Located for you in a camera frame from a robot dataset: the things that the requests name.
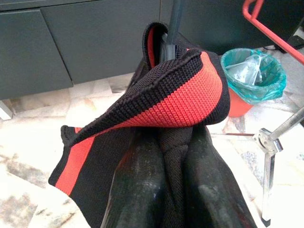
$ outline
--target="folded fabric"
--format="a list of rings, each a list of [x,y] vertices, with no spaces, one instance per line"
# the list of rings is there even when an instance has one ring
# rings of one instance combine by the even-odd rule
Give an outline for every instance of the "folded fabric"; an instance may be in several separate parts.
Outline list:
[[[143,60],[125,94],[80,129],[63,126],[64,151],[49,183],[72,198],[88,224],[99,228],[117,165],[145,129],[154,131],[164,158],[164,215],[159,226],[185,227],[183,163],[193,126],[222,121],[229,112],[227,82],[219,57],[177,40],[176,59],[159,62],[167,27],[150,24]]]

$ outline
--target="plastic bag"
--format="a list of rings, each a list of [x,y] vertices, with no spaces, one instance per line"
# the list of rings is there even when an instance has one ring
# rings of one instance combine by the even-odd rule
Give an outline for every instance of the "plastic bag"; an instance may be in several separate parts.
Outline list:
[[[221,65],[229,88],[251,105],[283,95],[286,72],[271,55],[237,48],[222,56]]]

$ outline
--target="red plastic handle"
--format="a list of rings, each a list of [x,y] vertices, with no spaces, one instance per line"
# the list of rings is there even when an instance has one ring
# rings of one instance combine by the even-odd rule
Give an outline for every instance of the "red plastic handle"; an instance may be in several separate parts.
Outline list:
[[[249,14],[248,9],[249,5],[256,1],[255,7],[253,9],[252,14]],[[261,22],[257,20],[257,16],[262,8],[264,0],[245,0],[243,5],[243,15],[244,17],[255,27],[257,27],[261,32],[263,32],[266,36],[268,36],[273,42],[275,42],[278,46],[284,49],[287,53],[293,56],[296,60],[304,65],[304,56],[295,50],[292,46],[287,44],[284,40],[282,40],[277,34],[263,25]]]

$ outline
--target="chrome leg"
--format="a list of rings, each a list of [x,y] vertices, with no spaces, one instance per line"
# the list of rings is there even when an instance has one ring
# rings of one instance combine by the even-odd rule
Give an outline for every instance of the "chrome leg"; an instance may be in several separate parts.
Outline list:
[[[276,140],[282,134],[293,128],[296,124],[300,123],[304,119],[304,107],[300,108],[295,114],[293,114],[288,120],[281,124],[277,129],[270,134],[272,140]]]
[[[0,118],[2,120],[9,120],[12,116],[13,112],[2,101],[0,101]]]
[[[264,182],[263,182],[263,206],[262,221],[266,227],[270,225],[271,219],[271,195],[274,180],[275,155],[265,154]]]

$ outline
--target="cabinet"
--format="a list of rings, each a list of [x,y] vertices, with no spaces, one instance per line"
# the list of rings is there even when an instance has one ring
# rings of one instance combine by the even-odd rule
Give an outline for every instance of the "cabinet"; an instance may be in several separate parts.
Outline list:
[[[0,13],[0,100],[70,86],[40,10]]]
[[[74,84],[133,72],[159,0],[101,0],[41,8]]]

